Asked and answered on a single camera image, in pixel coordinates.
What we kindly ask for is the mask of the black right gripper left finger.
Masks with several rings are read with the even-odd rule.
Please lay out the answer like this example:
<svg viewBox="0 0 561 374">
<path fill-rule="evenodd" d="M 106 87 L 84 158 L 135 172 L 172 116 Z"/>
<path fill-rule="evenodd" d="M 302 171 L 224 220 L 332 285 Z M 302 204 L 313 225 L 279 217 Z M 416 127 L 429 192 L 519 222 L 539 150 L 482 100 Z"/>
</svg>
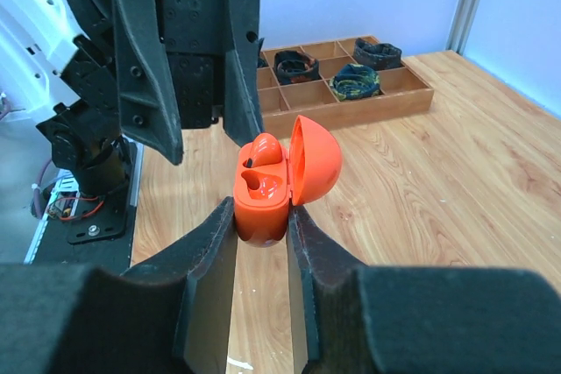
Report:
<svg viewBox="0 0 561 374">
<path fill-rule="evenodd" d="M 3 265 L 4 373 L 223 373 L 237 237 L 233 200 L 113 275 L 93 265 Z"/>
</svg>

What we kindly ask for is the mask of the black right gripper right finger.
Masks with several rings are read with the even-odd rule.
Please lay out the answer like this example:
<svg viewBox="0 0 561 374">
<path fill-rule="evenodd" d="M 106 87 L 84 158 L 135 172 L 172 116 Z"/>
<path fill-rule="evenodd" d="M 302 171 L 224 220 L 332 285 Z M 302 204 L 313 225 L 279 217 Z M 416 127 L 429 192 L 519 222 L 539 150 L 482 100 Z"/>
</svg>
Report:
<svg viewBox="0 0 561 374">
<path fill-rule="evenodd" d="M 560 297 L 522 269 L 366 265 L 290 210 L 297 373 L 557 373 Z"/>
</svg>

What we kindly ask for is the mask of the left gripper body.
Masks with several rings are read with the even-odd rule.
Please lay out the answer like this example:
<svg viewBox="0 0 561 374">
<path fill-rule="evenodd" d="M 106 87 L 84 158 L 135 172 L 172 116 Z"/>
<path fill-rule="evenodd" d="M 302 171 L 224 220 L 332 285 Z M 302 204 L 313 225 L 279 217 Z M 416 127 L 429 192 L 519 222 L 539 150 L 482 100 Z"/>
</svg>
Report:
<svg viewBox="0 0 561 374">
<path fill-rule="evenodd" d="M 159 0 L 182 129 L 204 129 L 224 113 L 227 96 L 227 0 Z"/>
</svg>

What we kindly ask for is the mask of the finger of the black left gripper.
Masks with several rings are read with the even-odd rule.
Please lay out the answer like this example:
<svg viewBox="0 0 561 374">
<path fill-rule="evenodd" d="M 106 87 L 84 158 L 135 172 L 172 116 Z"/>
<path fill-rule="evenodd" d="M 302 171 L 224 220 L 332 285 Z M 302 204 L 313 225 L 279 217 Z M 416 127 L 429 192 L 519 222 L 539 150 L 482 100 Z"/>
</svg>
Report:
<svg viewBox="0 0 561 374">
<path fill-rule="evenodd" d="M 226 0 L 223 127 L 239 146 L 263 130 L 257 90 L 259 0 Z"/>
<path fill-rule="evenodd" d="M 112 0 L 112 8 L 121 130 L 177 166 L 181 120 L 155 0 Z"/>
</svg>

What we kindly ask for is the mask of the orange earbud case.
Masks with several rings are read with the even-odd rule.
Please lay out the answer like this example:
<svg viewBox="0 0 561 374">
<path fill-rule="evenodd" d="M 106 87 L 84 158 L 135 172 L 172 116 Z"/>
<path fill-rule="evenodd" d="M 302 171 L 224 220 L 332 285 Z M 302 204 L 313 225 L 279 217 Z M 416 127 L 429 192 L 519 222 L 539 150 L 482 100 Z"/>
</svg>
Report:
<svg viewBox="0 0 561 374">
<path fill-rule="evenodd" d="M 334 187 L 343 155 L 327 129 L 302 115 L 295 119 L 289 146 L 281 145 L 283 160 L 279 164 L 246 168 L 252 142 L 242 146 L 238 154 L 234 219 L 243 242 L 267 247 L 285 236 L 292 206 L 316 201 Z"/>
</svg>

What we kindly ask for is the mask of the orange earbud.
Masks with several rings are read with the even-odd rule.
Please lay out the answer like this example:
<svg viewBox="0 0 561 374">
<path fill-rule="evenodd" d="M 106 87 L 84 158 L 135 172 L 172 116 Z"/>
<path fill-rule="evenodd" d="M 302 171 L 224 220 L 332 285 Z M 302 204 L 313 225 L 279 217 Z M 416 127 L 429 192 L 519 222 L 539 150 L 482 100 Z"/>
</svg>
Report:
<svg viewBox="0 0 561 374">
<path fill-rule="evenodd" d="M 261 133 L 251 144 L 245 167 L 276 165 L 282 160 L 283 149 L 279 140 L 270 133 Z"/>
</svg>

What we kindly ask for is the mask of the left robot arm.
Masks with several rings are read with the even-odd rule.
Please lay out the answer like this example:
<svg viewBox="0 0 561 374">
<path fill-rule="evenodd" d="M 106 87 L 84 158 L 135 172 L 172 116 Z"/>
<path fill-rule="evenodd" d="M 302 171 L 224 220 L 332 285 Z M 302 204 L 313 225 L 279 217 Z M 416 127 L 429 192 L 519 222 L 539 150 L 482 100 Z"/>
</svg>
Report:
<svg viewBox="0 0 561 374">
<path fill-rule="evenodd" d="M 260 0 L 1 0 L 1 90 L 80 191 L 129 175 L 126 139 L 179 165 L 182 133 L 220 123 L 237 145 L 264 124 Z"/>
</svg>

